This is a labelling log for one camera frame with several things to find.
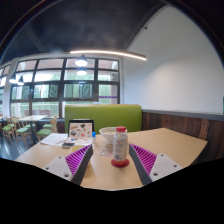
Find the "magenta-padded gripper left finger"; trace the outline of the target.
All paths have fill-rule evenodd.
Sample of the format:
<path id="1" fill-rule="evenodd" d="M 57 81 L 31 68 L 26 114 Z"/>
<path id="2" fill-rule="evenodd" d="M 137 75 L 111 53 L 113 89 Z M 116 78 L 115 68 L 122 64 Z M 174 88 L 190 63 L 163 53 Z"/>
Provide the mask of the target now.
<path id="1" fill-rule="evenodd" d="M 85 145 L 67 156 L 57 156 L 44 170 L 80 185 L 92 155 L 92 145 Z"/>

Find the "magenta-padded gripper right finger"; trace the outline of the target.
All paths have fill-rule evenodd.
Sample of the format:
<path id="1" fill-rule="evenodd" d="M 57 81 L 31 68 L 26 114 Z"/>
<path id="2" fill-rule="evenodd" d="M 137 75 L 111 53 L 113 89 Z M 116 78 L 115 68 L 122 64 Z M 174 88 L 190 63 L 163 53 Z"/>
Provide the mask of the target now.
<path id="1" fill-rule="evenodd" d="M 130 144 L 129 154 L 143 185 L 150 184 L 182 169 L 166 154 L 154 154 L 140 146 Z"/>

